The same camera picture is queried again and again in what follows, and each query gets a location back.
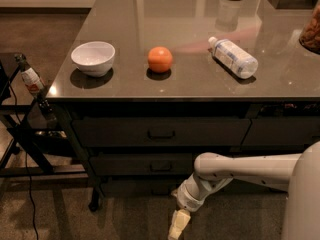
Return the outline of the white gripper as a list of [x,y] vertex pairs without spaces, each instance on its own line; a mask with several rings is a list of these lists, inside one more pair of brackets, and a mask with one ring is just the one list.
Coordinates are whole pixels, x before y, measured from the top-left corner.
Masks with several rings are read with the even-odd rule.
[[231,178],[204,180],[193,173],[173,190],[172,195],[181,209],[173,213],[168,240],[178,240],[191,219],[190,212],[198,211],[209,195],[220,191],[231,181]]

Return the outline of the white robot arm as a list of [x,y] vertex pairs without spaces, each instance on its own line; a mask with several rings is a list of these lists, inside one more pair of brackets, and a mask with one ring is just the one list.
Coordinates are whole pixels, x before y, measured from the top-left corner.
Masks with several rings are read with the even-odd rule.
[[205,199],[232,180],[250,182],[287,193],[281,240],[320,240],[320,143],[302,153],[229,158],[202,153],[194,172],[173,192],[168,240],[178,240]]

